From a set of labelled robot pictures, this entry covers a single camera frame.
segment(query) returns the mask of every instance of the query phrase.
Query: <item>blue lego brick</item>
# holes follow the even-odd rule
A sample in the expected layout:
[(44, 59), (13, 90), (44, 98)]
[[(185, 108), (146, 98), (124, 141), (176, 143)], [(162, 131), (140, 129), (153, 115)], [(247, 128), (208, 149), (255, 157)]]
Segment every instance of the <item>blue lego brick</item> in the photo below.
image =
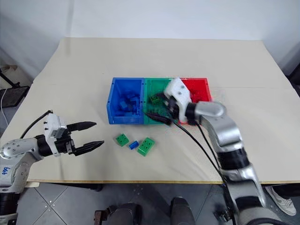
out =
[(139, 142), (135, 141), (129, 145), (129, 148), (132, 150), (132, 149), (135, 149), (137, 146), (139, 146)]
[(144, 78), (113, 78), (107, 100), (110, 124), (143, 124)]

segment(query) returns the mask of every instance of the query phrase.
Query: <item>green lego brick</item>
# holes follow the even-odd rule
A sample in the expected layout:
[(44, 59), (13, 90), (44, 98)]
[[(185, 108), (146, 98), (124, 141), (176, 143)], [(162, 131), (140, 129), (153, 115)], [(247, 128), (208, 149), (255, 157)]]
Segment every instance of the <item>green lego brick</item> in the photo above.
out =
[(120, 136), (118, 136), (117, 138), (117, 142), (119, 143), (119, 145), (121, 147), (123, 147), (125, 144), (127, 144), (129, 142), (128, 138), (125, 136), (125, 134), (121, 134)]
[[(145, 78), (143, 103), (144, 112), (154, 113), (155, 111), (159, 111), (160, 115), (167, 115), (167, 110), (164, 107), (163, 101), (156, 97), (155, 94), (163, 92), (171, 80), (172, 78)], [(144, 114), (144, 124), (163, 123), (154, 121)]]
[(146, 139), (142, 142), (142, 144), (139, 146), (139, 149), (137, 150), (138, 153), (140, 153), (143, 156), (146, 156), (149, 150), (154, 145), (154, 140), (146, 137)]

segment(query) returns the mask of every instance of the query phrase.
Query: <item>table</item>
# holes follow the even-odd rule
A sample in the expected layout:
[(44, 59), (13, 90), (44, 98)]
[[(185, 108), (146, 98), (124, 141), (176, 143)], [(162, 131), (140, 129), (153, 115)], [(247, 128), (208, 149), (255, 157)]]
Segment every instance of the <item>table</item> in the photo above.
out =
[[(105, 140), (78, 157), (46, 157), (30, 181), (221, 183), (205, 155), (181, 130), (165, 125), (110, 125), (106, 102), (113, 77), (207, 77), (212, 97), (240, 128), (262, 183), (300, 182), (300, 99), (262, 41), (65, 38), (6, 129), (18, 138), (53, 109), (67, 123), (94, 121), (73, 132), (76, 146)], [(187, 129), (202, 143), (196, 127)], [(43, 133), (42, 122), (26, 137)], [(125, 133), (156, 144), (146, 157), (116, 144)]]

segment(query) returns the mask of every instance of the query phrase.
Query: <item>white sneaker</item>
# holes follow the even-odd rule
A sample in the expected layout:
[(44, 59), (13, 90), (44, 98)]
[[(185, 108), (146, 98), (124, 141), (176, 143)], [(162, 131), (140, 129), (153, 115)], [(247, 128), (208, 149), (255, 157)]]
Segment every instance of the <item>white sneaker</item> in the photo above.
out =
[(291, 199), (285, 199), (277, 194), (273, 187), (266, 187), (267, 192), (275, 202), (275, 204), (287, 215), (295, 216), (297, 211)]

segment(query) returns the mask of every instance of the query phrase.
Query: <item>floor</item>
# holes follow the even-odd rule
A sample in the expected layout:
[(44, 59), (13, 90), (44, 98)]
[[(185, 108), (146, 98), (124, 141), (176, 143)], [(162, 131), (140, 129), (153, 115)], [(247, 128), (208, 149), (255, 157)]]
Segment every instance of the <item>floor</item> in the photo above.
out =
[[(169, 225), (169, 204), (175, 196), (190, 204), (197, 225), (232, 225), (218, 219), (225, 209), (220, 185), (197, 184), (105, 184), (100, 192), (79, 187), (41, 183), (26, 188), (18, 206), (18, 225), (93, 225), (95, 210), (134, 202), (142, 205), (143, 225)], [(268, 207), (282, 220), (298, 225), (300, 213), (291, 217), (281, 212), (267, 196)], [(300, 212), (300, 197), (293, 198)]]

